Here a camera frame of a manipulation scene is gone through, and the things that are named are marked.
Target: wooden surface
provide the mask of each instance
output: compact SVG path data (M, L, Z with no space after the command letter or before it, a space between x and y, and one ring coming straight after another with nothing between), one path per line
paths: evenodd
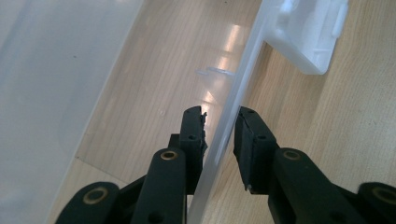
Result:
M208 112L210 144L227 80L196 70L235 71L260 1L147 1L93 114L50 222L88 183L122 187L143 175L178 133L182 111ZM329 72L306 76L262 48L245 105L282 147L307 153L332 182L396 186L396 2L350 0ZM203 223L271 223L265 196L244 192L231 150Z

